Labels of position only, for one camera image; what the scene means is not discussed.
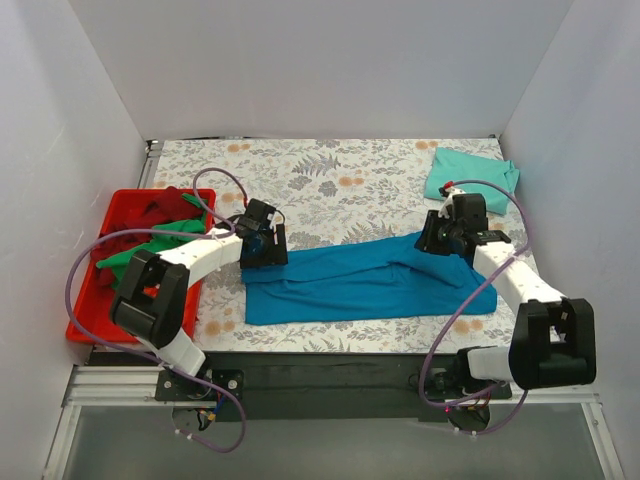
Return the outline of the blue t shirt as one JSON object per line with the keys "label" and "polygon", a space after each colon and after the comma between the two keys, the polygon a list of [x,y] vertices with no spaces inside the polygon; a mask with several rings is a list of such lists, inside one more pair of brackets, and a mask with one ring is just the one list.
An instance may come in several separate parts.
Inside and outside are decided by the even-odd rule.
{"label": "blue t shirt", "polygon": [[465,301],[468,315],[495,311],[493,287],[457,255],[415,248],[404,236],[296,250],[284,266],[247,269],[245,321],[266,326],[453,314]]}

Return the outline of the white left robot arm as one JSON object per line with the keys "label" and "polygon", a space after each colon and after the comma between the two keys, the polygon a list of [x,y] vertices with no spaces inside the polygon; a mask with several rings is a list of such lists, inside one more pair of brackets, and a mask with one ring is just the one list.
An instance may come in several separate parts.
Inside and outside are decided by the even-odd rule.
{"label": "white left robot arm", "polygon": [[116,290],[110,320],[147,346],[164,365],[180,371],[178,387],[193,400],[213,386],[204,369],[206,356],[182,327],[189,289],[228,264],[242,269],[288,263],[285,226],[280,211],[251,199],[243,214],[226,228],[212,228],[179,247],[131,257]]}

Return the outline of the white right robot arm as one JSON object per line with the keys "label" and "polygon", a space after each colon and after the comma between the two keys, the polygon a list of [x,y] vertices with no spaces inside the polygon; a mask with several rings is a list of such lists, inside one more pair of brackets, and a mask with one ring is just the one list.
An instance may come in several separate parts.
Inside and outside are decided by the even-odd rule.
{"label": "white right robot arm", "polygon": [[597,373],[594,310],[546,283],[520,257],[511,239],[492,230],[479,193],[450,186],[445,202],[427,214],[416,249],[458,255],[492,287],[515,315],[506,347],[460,350],[435,377],[464,397],[490,384],[513,382],[525,390],[588,385]]}

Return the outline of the folded mint green t shirt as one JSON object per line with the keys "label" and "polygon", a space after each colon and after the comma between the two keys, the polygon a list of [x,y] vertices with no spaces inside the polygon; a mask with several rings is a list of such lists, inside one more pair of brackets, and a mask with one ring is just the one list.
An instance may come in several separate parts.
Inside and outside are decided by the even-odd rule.
{"label": "folded mint green t shirt", "polygon": [[[520,172],[511,161],[495,160],[438,147],[431,170],[425,182],[424,197],[442,200],[439,189],[449,181],[483,180],[513,194]],[[484,184],[465,184],[466,192],[484,196],[487,210],[504,216],[509,199],[497,190]]]}

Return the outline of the floral patterned table mat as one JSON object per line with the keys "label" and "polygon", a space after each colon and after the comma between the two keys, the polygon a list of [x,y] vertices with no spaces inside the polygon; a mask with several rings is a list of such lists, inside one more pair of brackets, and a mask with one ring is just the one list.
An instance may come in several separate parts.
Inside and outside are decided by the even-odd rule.
{"label": "floral patterned table mat", "polygon": [[[175,140],[153,143],[145,183],[215,190],[216,211],[238,213],[244,196],[279,208],[290,249],[360,243],[422,228],[435,207],[424,185],[434,140]],[[289,323],[245,321],[239,268],[209,275],[201,289],[195,342],[209,351],[442,353],[505,346],[514,317],[489,315]]]}

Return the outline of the dark red t shirt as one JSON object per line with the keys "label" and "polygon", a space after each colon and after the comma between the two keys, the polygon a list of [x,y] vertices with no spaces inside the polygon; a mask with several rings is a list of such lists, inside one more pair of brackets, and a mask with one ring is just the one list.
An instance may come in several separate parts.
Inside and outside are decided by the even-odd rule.
{"label": "dark red t shirt", "polygon": [[[164,190],[121,189],[114,193],[106,213],[100,236],[128,229],[150,229],[198,217],[201,210],[188,201],[175,187]],[[97,268],[97,284],[111,287],[117,282],[116,270],[126,265],[127,260],[111,266],[107,259],[113,255],[147,243],[150,234],[126,234],[108,240],[95,247],[90,258]]]}

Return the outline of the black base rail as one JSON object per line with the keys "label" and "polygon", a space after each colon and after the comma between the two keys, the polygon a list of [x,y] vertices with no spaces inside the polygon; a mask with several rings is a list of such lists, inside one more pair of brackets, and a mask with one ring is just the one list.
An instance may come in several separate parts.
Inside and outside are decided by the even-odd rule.
{"label": "black base rail", "polygon": [[202,376],[227,389],[251,420],[416,418],[440,422],[426,405],[489,383],[464,379],[453,354],[438,354],[425,381],[421,354],[209,353]]}

